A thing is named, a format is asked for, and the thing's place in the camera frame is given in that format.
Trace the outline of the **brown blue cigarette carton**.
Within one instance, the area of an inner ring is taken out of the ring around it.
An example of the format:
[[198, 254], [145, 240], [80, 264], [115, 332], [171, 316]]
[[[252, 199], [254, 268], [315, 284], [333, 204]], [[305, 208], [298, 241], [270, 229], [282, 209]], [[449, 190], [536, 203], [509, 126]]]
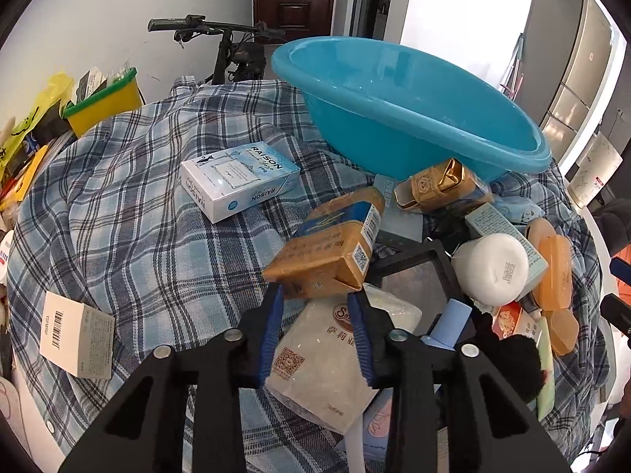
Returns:
[[317, 299], [362, 289], [385, 208], [372, 186], [330, 200], [307, 220], [263, 270], [288, 298]]

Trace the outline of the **black bicycle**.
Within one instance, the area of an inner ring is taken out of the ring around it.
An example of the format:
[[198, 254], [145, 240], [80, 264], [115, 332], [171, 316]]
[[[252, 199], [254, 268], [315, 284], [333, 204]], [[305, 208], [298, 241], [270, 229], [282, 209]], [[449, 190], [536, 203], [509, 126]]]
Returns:
[[215, 67], [205, 82], [214, 86], [229, 82], [262, 80], [266, 69], [264, 46], [259, 43], [286, 39], [286, 32], [272, 29], [264, 21], [254, 26], [207, 21], [204, 15], [188, 14], [183, 18], [152, 18], [147, 31], [172, 31], [176, 43], [184, 46], [198, 36], [221, 36]]

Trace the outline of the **white marbled paper roll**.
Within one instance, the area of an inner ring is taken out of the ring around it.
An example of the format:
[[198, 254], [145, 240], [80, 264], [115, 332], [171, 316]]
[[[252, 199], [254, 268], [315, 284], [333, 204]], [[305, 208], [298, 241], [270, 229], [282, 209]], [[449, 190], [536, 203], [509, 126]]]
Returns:
[[578, 208], [586, 207], [611, 179], [622, 164], [622, 156], [602, 133], [589, 141], [579, 162], [577, 173], [567, 187], [569, 196]]

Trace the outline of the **gold cigarette pack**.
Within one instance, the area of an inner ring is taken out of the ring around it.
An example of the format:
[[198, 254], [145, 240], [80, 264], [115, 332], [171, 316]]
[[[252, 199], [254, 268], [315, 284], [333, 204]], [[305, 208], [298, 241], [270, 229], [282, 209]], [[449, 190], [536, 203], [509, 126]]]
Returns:
[[394, 189], [398, 207], [431, 214], [445, 209], [456, 215], [494, 201], [486, 182], [455, 158], [417, 172]]

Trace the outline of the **white barcode box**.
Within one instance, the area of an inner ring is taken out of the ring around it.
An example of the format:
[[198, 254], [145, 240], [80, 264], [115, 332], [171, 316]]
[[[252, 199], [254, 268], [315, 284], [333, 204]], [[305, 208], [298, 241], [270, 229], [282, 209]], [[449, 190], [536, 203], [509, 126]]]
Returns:
[[74, 377], [112, 375], [114, 318], [87, 304], [47, 292], [39, 353]]

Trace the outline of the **clear bag white granules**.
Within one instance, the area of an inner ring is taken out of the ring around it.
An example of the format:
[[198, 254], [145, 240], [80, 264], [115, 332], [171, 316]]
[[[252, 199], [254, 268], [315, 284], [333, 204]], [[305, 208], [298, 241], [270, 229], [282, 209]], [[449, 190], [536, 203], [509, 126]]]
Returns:
[[300, 417], [346, 434], [377, 391], [362, 376], [347, 297], [311, 299], [278, 344], [265, 386]]

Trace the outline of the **silver refrigerator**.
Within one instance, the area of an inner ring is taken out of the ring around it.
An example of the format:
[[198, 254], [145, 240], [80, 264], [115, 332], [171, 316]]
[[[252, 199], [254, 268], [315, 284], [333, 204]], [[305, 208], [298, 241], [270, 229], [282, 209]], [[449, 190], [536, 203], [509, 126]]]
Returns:
[[561, 160], [594, 104], [611, 56], [610, 21], [596, 0], [532, 0], [515, 103]]

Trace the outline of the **teal white long box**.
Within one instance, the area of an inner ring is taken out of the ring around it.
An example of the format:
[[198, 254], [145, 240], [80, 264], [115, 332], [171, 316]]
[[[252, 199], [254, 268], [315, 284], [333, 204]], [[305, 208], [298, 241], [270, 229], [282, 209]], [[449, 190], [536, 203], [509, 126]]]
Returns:
[[515, 238], [524, 248], [528, 259], [528, 277], [517, 300], [526, 297], [542, 281], [549, 264], [537, 249], [491, 203], [484, 203], [465, 216], [465, 222], [473, 237], [502, 233]]

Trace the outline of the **black framed mirror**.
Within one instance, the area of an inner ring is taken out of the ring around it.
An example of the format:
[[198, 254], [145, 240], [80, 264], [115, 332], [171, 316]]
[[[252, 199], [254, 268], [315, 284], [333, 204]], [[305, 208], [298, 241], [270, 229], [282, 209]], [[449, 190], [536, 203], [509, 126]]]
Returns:
[[421, 310], [416, 335], [429, 333], [450, 299], [470, 304], [451, 258], [438, 240], [427, 239], [394, 255], [373, 259], [366, 281]]

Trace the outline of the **white blue Raison box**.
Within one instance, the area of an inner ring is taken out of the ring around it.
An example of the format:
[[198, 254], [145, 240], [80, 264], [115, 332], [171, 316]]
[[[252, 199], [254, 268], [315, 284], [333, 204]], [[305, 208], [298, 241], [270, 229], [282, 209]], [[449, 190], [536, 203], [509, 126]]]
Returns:
[[301, 169], [265, 142], [181, 163], [182, 185], [213, 224], [292, 190]]

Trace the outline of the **blue plastic basin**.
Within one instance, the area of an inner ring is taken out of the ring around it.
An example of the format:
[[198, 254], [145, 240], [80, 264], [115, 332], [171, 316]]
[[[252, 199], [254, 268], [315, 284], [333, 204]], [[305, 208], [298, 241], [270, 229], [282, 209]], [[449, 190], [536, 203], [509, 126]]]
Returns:
[[495, 87], [423, 51], [351, 36], [280, 46], [273, 71], [299, 89], [340, 155], [399, 179], [458, 159], [484, 182], [538, 174], [552, 154], [538, 125]]

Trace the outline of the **orange translucent soap case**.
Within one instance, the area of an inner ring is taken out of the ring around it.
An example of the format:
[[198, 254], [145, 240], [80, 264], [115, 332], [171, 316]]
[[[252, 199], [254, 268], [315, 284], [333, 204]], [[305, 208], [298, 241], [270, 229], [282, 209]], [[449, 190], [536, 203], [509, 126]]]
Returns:
[[560, 235], [543, 238], [538, 251], [549, 266], [541, 282], [533, 290], [536, 303], [546, 312], [568, 309], [572, 297], [569, 239]]

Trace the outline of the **light blue tube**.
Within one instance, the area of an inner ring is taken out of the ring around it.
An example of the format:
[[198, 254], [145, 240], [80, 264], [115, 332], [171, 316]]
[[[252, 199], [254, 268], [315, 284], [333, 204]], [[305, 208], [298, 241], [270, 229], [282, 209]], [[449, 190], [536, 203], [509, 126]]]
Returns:
[[421, 340], [430, 347], [454, 350], [470, 313], [472, 308], [469, 305], [450, 299], [431, 332]]

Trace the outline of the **yellow plastic bag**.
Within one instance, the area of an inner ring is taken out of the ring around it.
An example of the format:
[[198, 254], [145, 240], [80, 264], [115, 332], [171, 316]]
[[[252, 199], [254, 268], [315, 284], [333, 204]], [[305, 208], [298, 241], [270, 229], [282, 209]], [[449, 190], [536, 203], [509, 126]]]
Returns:
[[33, 107], [24, 120], [14, 125], [10, 131], [1, 134], [1, 173], [6, 171], [9, 164], [27, 134], [35, 127], [44, 123], [45, 116], [61, 119], [63, 110], [72, 98], [74, 79], [59, 72], [52, 75], [47, 86], [35, 97]]

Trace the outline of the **white round jar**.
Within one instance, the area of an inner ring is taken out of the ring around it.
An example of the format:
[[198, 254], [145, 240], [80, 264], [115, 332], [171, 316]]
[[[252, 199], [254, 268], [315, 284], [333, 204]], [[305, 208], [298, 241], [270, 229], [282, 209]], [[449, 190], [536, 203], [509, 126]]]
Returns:
[[467, 241], [451, 257], [465, 295], [489, 306], [511, 303], [528, 278], [528, 258], [518, 239], [496, 233]]

